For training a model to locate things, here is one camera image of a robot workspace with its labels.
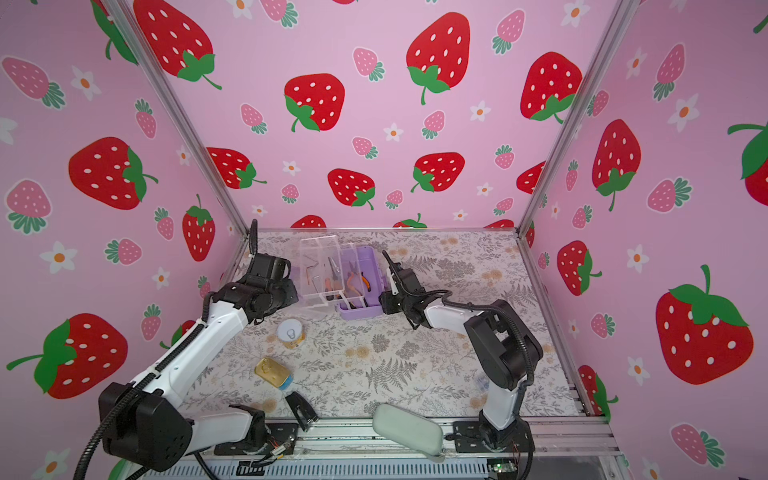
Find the orange handled long-nose pliers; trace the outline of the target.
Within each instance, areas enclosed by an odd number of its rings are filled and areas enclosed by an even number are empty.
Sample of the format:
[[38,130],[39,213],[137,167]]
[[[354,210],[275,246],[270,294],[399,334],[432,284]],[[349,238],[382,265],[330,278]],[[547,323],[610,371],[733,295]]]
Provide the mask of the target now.
[[368,292],[368,286],[359,272],[353,270],[347,276],[346,289],[353,297],[363,298]]

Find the purple plastic tool box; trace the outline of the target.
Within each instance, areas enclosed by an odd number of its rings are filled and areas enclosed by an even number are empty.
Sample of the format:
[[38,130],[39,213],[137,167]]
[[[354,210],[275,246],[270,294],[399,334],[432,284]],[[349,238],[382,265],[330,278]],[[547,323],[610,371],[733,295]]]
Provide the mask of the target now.
[[[302,255],[315,256],[319,260],[316,270],[317,292],[306,283]],[[340,272],[342,282],[340,299],[326,299],[325,278],[328,275],[326,264],[328,257],[334,259]],[[353,270],[360,273],[368,286],[368,292],[363,298],[353,297],[346,289],[347,276]],[[335,235],[302,239],[299,242],[299,273],[296,279],[300,304],[305,308],[321,312],[335,311],[347,321],[371,319],[383,314],[379,295],[385,290],[385,281],[376,253],[370,246],[342,243]]]

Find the pink hex key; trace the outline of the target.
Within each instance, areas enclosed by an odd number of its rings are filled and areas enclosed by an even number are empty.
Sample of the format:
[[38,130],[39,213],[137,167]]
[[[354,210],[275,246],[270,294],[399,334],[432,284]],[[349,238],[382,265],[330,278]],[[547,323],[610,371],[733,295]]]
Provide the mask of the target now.
[[306,276],[306,283],[309,287],[312,287],[315,292],[318,291],[317,279],[318,275],[316,270],[319,266],[319,260],[315,256],[302,255],[304,260],[304,272]]

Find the large orange handled screwdriver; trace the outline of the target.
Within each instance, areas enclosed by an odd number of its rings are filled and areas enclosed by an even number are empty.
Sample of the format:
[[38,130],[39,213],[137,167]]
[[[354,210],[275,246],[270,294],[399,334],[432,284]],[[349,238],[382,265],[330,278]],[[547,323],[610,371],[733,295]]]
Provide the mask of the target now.
[[342,290],[342,282],[340,278],[340,272],[333,258],[327,258],[327,273],[325,278],[325,291],[326,299],[334,300],[340,299],[340,292]]

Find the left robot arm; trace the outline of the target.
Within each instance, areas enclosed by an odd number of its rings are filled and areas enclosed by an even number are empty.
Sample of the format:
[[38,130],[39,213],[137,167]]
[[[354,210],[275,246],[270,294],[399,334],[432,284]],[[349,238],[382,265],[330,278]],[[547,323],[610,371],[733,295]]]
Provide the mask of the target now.
[[220,444],[257,453],[270,439],[262,411],[232,405],[197,419],[179,408],[202,371],[247,326],[297,303],[289,260],[251,256],[239,280],[206,295],[194,326],[145,371],[126,384],[113,383],[99,397],[100,424],[81,454],[74,478],[86,476],[97,448],[138,466],[136,477],[163,472],[187,455]]

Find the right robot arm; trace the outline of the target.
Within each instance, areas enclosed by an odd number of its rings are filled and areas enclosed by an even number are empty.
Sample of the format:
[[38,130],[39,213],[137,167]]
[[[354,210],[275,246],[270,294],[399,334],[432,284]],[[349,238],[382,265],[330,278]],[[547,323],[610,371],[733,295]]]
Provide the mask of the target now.
[[535,380],[543,348],[514,308],[505,300],[490,304],[460,302],[447,289],[427,290],[416,273],[383,253],[389,288],[379,296],[386,315],[403,314],[411,328],[450,330],[470,340],[490,384],[479,414],[480,438],[492,450],[512,445],[527,434],[522,419],[524,396]]

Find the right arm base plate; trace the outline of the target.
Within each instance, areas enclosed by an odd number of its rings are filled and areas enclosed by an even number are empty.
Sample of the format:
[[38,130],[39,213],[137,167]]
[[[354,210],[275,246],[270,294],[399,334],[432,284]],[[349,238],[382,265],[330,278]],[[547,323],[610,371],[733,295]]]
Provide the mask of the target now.
[[458,453],[530,453],[536,450],[530,426],[518,419],[503,430],[485,421],[456,421],[450,434]]

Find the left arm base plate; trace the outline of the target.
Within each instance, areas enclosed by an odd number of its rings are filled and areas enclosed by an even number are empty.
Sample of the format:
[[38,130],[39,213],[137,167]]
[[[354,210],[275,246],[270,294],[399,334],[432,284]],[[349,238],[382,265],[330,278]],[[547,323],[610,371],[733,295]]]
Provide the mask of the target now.
[[299,424],[295,422],[268,422],[266,424],[267,433],[264,437],[264,443],[258,449],[247,447],[243,449],[240,444],[223,443],[214,447],[216,456],[261,456],[264,457],[272,453],[278,447],[284,450],[279,455],[292,455],[296,439],[300,430]]

